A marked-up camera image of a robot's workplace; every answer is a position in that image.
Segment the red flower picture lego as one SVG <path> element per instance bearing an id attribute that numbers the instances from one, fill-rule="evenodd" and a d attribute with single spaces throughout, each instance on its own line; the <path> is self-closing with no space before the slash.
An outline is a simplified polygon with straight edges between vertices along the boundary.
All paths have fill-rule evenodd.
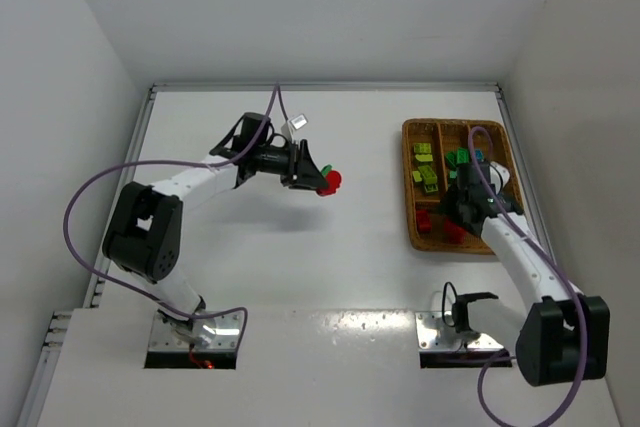
<path id="1" fill-rule="evenodd" d="M 325 175 L 326 186 L 316 190 L 321 197 L 334 195 L 342 183 L 342 176 L 337 170 L 330 170 Z"/>

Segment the lime square lego brick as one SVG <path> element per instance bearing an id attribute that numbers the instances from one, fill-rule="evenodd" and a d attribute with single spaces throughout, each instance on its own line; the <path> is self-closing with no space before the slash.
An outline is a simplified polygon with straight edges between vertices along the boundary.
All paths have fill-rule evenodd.
<path id="1" fill-rule="evenodd" d="M 426 195 L 436 194 L 438 192 L 438 186 L 436 184 L 424 184 L 423 190 Z"/>

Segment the lime hollow lego brick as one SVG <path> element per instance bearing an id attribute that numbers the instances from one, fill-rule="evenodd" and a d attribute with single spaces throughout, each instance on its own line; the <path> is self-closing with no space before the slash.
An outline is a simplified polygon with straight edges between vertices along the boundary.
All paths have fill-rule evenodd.
<path id="1" fill-rule="evenodd" d="M 421 182 L 425 185 L 435 185 L 437 175 L 429 165 L 420 165 L 412 171 L 412 178 L 415 182 Z"/>

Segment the lime curved lego piece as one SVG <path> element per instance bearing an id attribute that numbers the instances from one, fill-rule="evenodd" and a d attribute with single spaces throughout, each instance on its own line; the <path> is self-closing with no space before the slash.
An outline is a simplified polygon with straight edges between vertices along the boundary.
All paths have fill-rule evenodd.
<path id="1" fill-rule="evenodd" d="M 414 160 L 415 160 L 416 167 L 431 165 L 434 161 L 433 156 L 431 154 L 415 154 Z"/>

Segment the red long lego brick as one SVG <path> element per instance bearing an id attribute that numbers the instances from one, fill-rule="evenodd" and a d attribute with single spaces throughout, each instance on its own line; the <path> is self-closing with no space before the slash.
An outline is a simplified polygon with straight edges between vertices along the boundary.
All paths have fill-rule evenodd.
<path id="1" fill-rule="evenodd" d="M 426 209 L 417 209 L 415 212 L 416 229 L 419 234 L 429 234 L 432 231 L 432 222 Z"/>

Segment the green long lego brick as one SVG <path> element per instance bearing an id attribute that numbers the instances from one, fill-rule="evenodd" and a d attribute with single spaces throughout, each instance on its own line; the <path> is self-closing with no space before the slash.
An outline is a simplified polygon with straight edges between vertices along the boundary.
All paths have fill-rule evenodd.
<path id="1" fill-rule="evenodd" d="M 466 148 L 458 148 L 445 154 L 447 166 L 455 170 L 459 165 L 468 164 L 470 162 L 470 154 Z"/>

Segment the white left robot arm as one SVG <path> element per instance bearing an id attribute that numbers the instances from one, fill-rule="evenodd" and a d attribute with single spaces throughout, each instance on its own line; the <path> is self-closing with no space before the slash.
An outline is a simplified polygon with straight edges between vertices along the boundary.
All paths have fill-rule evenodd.
<path id="1" fill-rule="evenodd" d="M 126 184 L 107 228 L 102 251 L 156 298 L 165 320 L 192 336 L 207 322 L 204 299 L 186 280 L 178 259 L 184 215 L 214 197 L 239 188 L 258 173 L 275 175 L 292 190 L 319 196 L 337 192 L 341 174 L 318 168 L 306 140 L 273 143 L 271 119 L 246 113 L 203 159 L 164 180 Z"/>

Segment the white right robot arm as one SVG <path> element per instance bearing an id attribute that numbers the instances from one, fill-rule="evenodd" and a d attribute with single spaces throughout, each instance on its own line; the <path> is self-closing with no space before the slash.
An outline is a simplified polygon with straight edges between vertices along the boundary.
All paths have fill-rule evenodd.
<path id="1" fill-rule="evenodd" d="M 463 163 L 440 203 L 447 221 L 481 239 L 497 256 L 527 310 L 521 315 L 491 292 L 458 294 L 451 326 L 486 333 L 513 354 L 531 386 L 597 380 L 607 370 L 610 310 L 549 264 L 522 207 L 491 181 L 488 162 Z"/>

